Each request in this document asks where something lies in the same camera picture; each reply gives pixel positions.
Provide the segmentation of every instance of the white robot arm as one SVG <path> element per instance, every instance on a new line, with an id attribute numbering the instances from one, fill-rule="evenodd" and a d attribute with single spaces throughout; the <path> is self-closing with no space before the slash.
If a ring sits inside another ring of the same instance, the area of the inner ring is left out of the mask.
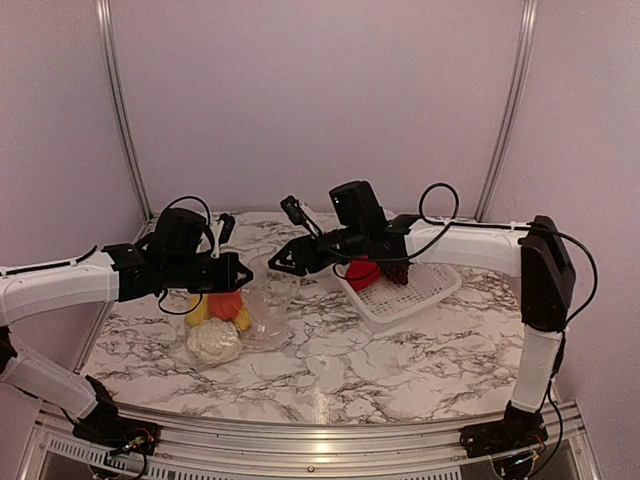
<path id="1" fill-rule="evenodd" d="M 216 257 L 197 253 L 203 234 L 210 245 L 225 243 L 233 218 L 221 217 L 214 238 L 208 221 L 182 208 L 167 208 L 155 231 L 136 244 L 94 248 L 88 254 L 53 264 L 0 268 L 0 382 L 58 405 L 75 422 L 74 435 L 116 449 L 130 444 L 147 422 L 118 415 L 100 382 L 73 374 L 26 346 L 10 326 L 31 315 L 88 302 L 124 302 L 168 288 L 194 294 L 232 292 L 253 278 L 237 253 Z M 143 447 L 153 452 L 153 442 Z"/>
<path id="2" fill-rule="evenodd" d="M 434 221 L 424 215 L 388 221 L 371 186 L 363 181 L 336 187 L 330 197 L 344 228 L 326 233 L 297 199 L 290 196 L 281 202 L 292 223 L 310 234 L 285 245 L 269 260 L 269 267 L 304 276 L 334 263 L 366 258 L 388 279 L 404 285 L 410 262 L 485 268 L 520 279 L 524 347 L 513 396 L 503 420 L 465 427 L 461 444 L 471 458 L 546 440 L 540 410 L 564 354 L 576 278 L 561 240 L 566 236 L 553 221 L 538 216 L 531 224 L 496 225 Z"/>

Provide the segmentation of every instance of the dish rack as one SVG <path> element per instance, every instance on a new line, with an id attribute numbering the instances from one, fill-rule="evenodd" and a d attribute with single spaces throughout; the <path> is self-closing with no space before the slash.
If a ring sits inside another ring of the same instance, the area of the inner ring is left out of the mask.
<path id="1" fill-rule="evenodd" d="M 449 265 L 436 263 L 411 265 L 409 283 L 396 285 L 382 275 L 356 292 L 349 282 L 338 278 L 351 303 L 374 333 L 389 330 L 433 307 L 462 285 L 462 278 Z"/>

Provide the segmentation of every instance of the marble countertop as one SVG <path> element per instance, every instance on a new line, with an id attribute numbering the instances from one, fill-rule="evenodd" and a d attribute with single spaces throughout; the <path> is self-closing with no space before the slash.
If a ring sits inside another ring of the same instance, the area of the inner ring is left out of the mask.
<path id="1" fill-rule="evenodd" d="M 245 262 L 306 233 L 280 213 L 236 220 L 231 248 Z M 303 280 L 282 348 L 202 371 L 188 363 L 183 317 L 161 313 L 153 296 L 116 304 L 82 373 L 120 403 L 227 419 L 388 423 L 501 411 L 522 349 L 519 308 L 502 275 L 458 271 L 457 292 L 382 334 L 344 293 Z"/>

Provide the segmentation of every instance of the white wall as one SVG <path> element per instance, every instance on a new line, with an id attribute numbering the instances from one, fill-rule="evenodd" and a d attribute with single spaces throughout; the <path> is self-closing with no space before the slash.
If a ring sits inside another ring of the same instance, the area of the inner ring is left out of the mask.
<path id="1" fill-rule="evenodd" d="M 600 269 L 559 385 L 577 398 L 604 479 L 640 471 L 640 4 L 543 0 L 523 103 L 490 220 L 552 216 Z M 590 273 L 579 269 L 577 305 Z"/>
<path id="2" fill-rule="evenodd" d="M 331 188 L 368 179 L 384 206 L 412 212 L 444 180 L 472 215 L 522 9 L 517 0 L 115 0 L 152 206 L 190 191 L 214 208 L 274 210 L 295 193 L 327 210 Z M 451 211 L 445 195 L 430 200 L 431 212 Z"/>
<path id="3" fill-rule="evenodd" d="M 76 256 L 141 225 L 99 43 L 95 4 L 0 1 L 0 265 Z M 97 306 L 13 332 L 70 366 Z M 38 403 L 0 386 L 0 477 L 15 478 Z"/>

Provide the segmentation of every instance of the clear plastic bag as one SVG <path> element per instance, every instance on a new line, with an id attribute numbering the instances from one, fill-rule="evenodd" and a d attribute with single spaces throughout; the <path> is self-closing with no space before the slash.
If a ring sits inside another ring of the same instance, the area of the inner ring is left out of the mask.
<path id="1" fill-rule="evenodd" d="M 230 362 L 242 351 L 277 350 L 290 338 L 286 311 L 300 280 L 267 267 L 271 254 L 248 264 L 253 280 L 235 294 L 205 295 L 202 304 L 185 315 L 185 347 L 194 368 Z M 193 308 L 197 296 L 190 300 Z"/>

